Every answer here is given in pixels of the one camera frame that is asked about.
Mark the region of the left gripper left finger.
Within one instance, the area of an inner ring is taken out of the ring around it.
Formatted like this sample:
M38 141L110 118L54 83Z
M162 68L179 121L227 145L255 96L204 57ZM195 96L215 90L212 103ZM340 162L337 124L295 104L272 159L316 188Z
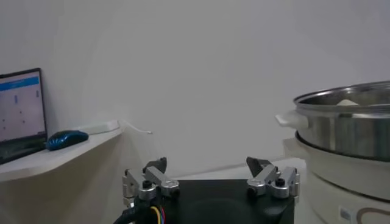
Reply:
M126 207L135 204L135 199L152 201L158 197L176 199L180 184L165 175L167 158L149 161L142 170L126 169L122 176L122 200Z

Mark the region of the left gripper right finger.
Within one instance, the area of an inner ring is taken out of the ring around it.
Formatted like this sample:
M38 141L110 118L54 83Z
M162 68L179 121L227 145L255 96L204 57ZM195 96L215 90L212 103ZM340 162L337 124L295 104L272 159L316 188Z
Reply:
M299 199L300 173L295 167L280 170L266 159L246 158L252 178L247 180L247 194L250 198L270 194L276 199L292 197Z

